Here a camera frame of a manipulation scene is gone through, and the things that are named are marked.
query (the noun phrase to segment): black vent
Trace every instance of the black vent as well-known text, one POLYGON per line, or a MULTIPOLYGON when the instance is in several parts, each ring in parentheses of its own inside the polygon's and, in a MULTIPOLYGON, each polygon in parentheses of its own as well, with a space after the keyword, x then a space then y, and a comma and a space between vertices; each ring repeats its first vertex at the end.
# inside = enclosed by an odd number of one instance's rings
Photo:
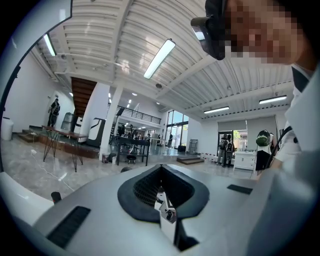
POLYGON ((80 228, 90 209, 77 206, 67 217, 48 235, 48 239, 61 248, 65 248, 80 228))

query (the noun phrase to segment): trash can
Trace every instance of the trash can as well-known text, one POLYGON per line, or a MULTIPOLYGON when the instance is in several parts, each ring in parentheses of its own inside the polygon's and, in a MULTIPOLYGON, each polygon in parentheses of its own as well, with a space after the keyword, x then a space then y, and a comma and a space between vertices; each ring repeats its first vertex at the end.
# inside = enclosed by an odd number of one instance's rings
POLYGON ((9 118, 3 117, 1 123, 1 139, 5 141, 11 141, 13 128, 14 122, 12 122, 9 118))

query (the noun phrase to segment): black strap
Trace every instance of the black strap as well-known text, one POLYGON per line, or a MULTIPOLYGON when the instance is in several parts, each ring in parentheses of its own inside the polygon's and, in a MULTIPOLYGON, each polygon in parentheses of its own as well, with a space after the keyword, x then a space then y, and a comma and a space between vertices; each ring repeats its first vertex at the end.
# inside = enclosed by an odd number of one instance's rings
POLYGON ((298 89, 300 93, 304 91, 307 84, 309 83, 309 79, 306 78, 299 70, 292 67, 293 81, 294 86, 298 89))

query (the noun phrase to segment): marble floor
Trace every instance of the marble floor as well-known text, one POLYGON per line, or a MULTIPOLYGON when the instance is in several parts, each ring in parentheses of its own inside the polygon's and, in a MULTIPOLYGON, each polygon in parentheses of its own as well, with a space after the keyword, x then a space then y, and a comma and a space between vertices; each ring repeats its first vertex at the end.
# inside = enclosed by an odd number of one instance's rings
MULTIPOLYGON (((83 158, 83 165, 78 161, 77 172, 75 172, 71 154, 57 150, 55 157, 53 157, 52 151, 50 151, 43 162, 44 150, 45 145, 42 143, 26 143, 15 136, 11 141, 1 140, 3 170, 19 184, 48 200, 52 200, 51 193, 54 191, 60 192, 64 198, 72 193, 72 190, 77 190, 95 179, 119 174, 123 167, 128 166, 125 162, 121 162, 118 166, 102 163, 98 159, 83 158)), ((152 162, 148 166, 152 167, 156 164, 175 164, 197 172, 236 179, 250 179, 251 177, 249 171, 233 171, 232 167, 223 168, 210 162, 184 165, 176 162, 174 157, 169 157, 166 162, 162 157, 159 157, 159 162, 152 162)), ((145 166, 145 164, 136 163, 129 166, 135 169, 145 166)))

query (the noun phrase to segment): ceiling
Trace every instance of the ceiling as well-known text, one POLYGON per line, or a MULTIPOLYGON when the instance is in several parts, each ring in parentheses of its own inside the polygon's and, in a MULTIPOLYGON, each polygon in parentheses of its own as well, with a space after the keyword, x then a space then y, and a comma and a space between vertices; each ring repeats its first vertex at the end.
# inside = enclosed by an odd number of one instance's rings
POLYGON ((228 49, 226 58, 216 61, 202 50, 190 20, 204 16, 204 6, 205 0, 73 0, 72 18, 49 33, 57 56, 50 55, 43 39, 35 48, 66 91, 71 89, 70 77, 114 88, 122 85, 161 103, 162 109, 198 121, 288 108, 293 91, 290 66, 234 57, 228 49), (144 78, 166 39, 176 47, 151 79, 144 78), (163 89, 156 88, 157 83, 163 89), (259 105, 259 100, 281 95, 287 100, 259 105), (225 106, 229 110, 204 114, 225 106))

